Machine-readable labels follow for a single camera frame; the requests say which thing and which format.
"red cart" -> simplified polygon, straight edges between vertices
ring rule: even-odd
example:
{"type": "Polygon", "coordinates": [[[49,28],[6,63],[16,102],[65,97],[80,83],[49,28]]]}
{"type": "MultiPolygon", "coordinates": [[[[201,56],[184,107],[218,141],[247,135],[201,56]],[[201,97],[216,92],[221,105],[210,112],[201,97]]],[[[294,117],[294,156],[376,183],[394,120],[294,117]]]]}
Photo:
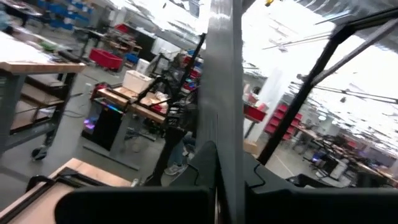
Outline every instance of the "red cart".
{"type": "Polygon", "coordinates": [[[92,49],[88,57],[97,65],[107,69],[119,69],[122,64],[121,58],[101,49],[92,49]]]}

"computer tower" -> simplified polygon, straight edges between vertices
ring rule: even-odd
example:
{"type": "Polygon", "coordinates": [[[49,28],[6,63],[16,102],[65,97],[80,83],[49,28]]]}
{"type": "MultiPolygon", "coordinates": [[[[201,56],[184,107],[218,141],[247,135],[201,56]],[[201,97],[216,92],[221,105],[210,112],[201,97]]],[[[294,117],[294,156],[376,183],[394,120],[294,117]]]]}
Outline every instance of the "computer tower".
{"type": "Polygon", "coordinates": [[[96,98],[84,120],[81,136],[110,151],[124,113],[112,102],[96,98]]]}

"caster wheel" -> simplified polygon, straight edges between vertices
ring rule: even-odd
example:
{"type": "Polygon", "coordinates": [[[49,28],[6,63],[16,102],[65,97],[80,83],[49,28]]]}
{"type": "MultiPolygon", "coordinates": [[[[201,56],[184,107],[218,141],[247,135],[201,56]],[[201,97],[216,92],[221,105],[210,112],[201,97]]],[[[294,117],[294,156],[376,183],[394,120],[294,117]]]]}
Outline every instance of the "caster wheel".
{"type": "Polygon", "coordinates": [[[34,149],[30,156],[32,157],[33,161],[41,161],[47,156],[47,152],[41,152],[40,149],[34,149]]]}

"cardboard box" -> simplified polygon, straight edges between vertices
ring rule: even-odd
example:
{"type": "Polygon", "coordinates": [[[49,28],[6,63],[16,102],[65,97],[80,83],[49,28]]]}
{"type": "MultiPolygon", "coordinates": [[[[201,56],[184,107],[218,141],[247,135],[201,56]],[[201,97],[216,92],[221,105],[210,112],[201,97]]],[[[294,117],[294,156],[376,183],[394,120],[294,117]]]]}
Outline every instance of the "cardboard box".
{"type": "Polygon", "coordinates": [[[258,147],[257,144],[255,142],[249,141],[249,140],[243,140],[243,150],[245,152],[254,154],[254,155],[258,155],[258,147]]]}
{"type": "Polygon", "coordinates": [[[149,78],[135,70],[128,70],[124,76],[123,87],[135,93],[140,93],[153,81],[153,78],[149,78]]]}

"gray floor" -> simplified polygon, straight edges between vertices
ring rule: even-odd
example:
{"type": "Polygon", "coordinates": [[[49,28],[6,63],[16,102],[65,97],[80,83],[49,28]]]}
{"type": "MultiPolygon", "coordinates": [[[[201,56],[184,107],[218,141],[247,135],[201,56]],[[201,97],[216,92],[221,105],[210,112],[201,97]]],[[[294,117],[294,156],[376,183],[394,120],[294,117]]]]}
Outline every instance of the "gray floor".
{"type": "MultiPolygon", "coordinates": [[[[73,42],[71,38],[62,40],[63,37],[56,37],[54,33],[47,31],[43,35],[47,35],[49,39],[53,39],[56,42],[73,42]]],[[[115,84],[121,82],[121,78],[110,75],[100,69],[88,67],[79,75],[73,93],[81,93],[86,83],[92,85],[98,82],[115,84]]],[[[88,97],[83,95],[73,98],[69,102],[67,110],[78,114],[86,114],[89,106],[88,97]]],[[[0,158],[0,210],[24,193],[29,177],[37,174],[49,175],[73,157],[128,180],[147,177],[152,172],[163,145],[162,139],[150,142],[144,138],[139,138],[127,144],[126,158],[141,167],[139,172],[134,171],[83,149],[83,145],[89,143],[86,139],[80,137],[84,117],[79,117],[75,113],[65,113],[55,142],[44,160],[33,162],[30,159],[31,150],[41,145],[43,138],[37,138],[17,146],[4,153],[0,158]]],[[[263,144],[264,141],[262,139],[259,141],[259,147],[262,147],[263,144]]],[[[313,175],[308,164],[303,162],[295,151],[285,146],[281,146],[276,150],[266,167],[283,178],[300,173],[313,175]]]]}

